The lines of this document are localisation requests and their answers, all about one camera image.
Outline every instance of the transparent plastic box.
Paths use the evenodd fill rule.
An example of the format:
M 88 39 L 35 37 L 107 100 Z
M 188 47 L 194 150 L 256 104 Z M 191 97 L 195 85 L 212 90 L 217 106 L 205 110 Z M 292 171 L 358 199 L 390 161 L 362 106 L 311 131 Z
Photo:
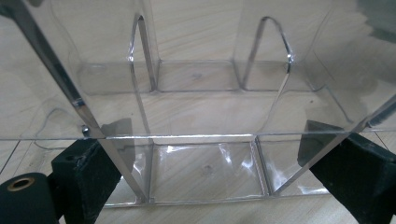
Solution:
M 394 11 L 0 0 L 0 138 L 24 146 L 7 166 L 50 173 L 71 141 L 94 138 L 122 173 L 109 206 L 327 193 L 309 173 L 316 161 L 350 133 L 396 130 Z M 300 154 L 303 136 L 329 134 Z

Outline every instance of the clear plastic tray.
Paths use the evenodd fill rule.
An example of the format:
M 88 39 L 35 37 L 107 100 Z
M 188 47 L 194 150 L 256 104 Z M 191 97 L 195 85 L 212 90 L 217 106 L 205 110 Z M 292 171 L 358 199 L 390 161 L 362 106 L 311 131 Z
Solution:
M 396 130 L 392 8 L 0 0 L 0 138 L 98 139 L 130 195 L 113 205 L 323 193 L 310 166 L 351 132 Z M 301 165 L 308 133 L 335 138 Z

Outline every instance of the black object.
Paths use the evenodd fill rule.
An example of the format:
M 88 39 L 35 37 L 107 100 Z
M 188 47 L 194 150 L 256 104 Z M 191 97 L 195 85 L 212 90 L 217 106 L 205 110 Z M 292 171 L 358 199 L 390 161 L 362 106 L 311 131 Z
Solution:
M 308 131 L 320 127 L 322 131 L 337 129 L 314 121 L 306 125 Z M 334 137 L 305 134 L 300 151 L 315 155 Z M 305 158 L 299 159 L 300 164 L 305 163 Z M 352 133 L 310 170 L 359 223 L 390 223 L 396 214 L 396 155 L 359 134 Z
M 53 173 L 20 175 L 0 186 L 0 223 L 94 223 L 120 181 L 97 140 L 77 140 L 52 161 Z

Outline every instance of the clear acrylic container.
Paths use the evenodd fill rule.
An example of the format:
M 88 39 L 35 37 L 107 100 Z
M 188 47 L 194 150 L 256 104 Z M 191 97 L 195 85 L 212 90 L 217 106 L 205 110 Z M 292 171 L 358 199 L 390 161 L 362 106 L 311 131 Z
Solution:
M 14 175 L 95 138 L 123 175 L 112 206 L 326 193 L 310 166 L 349 133 L 396 130 L 395 9 L 0 0 L 0 138 L 34 141 Z M 307 134 L 334 138 L 299 155 Z

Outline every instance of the u-shaped cutout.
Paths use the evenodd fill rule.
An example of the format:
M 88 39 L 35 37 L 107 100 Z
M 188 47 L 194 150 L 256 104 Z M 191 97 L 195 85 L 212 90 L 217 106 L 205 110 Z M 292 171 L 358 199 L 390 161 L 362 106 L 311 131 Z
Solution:
M 286 74 L 290 73 L 290 68 L 291 68 L 291 63 L 292 63 L 291 50 L 290 50 L 289 43 L 286 40 L 285 34 L 283 33 L 282 26 L 280 25 L 280 23 L 277 20 L 275 20 L 272 17 L 263 17 L 260 20 L 259 28 L 257 29 L 256 35 L 255 35 L 255 38 L 254 38 L 254 43 L 253 43 L 253 46 L 251 48 L 251 52 L 250 52 L 250 54 L 248 56 L 248 59 L 247 59 L 247 67 L 246 67 L 245 74 L 243 76 L 243 81 L 242 81 L 243 89 L 246 88 L 246 85 L 247 85 L 247 82 L 248 82 L 248 76 L 249 76 L 250 70 L 251 70 L 251 66 L 254 63 L 254 60 L 255 60 L 256 54 L 257 54 L 257 50 L 260 47 L 260 42 L 262 40 L 262 34 L 264 32 L 265 23 L 267 23 L 268 21 L 272 21 L 274 23 L 277 31 L 279 32 L 279 34 L 280 34 L 280 36 L 282 38 L 283 44 L 285 46 L 286 53 L 288 54 L 287 55 L 288 56 L 288 67 L 286 68 Z
M 128 61 L 134 64 L 134 38 L 136 34 L 136 27 L 139 26 L 139 32 L 140 32 L 140 39 L 142 41 L 142 46 L 143 46 L 143 53 L 145 55 L 145 61 L 146 61 L 146 66 L 148 69 L 148 77 L 149 77 L 149 83 L 150 83 L 150 92 L 156 91 L 157 90 L 157 80 L 154 74 L 154 65 L 152 62 L 152 57 L 151 57 L 151 52 L 149 49 L 149 35 L 146 29 L 146 23 L 145 19 L 143 16 L 138 16 L 137 20 L 134 22 L 134 27 L 132 31 L 132 38 L 131 38 L 131 43 L 129 47 L 129 55 L 128 55 Z

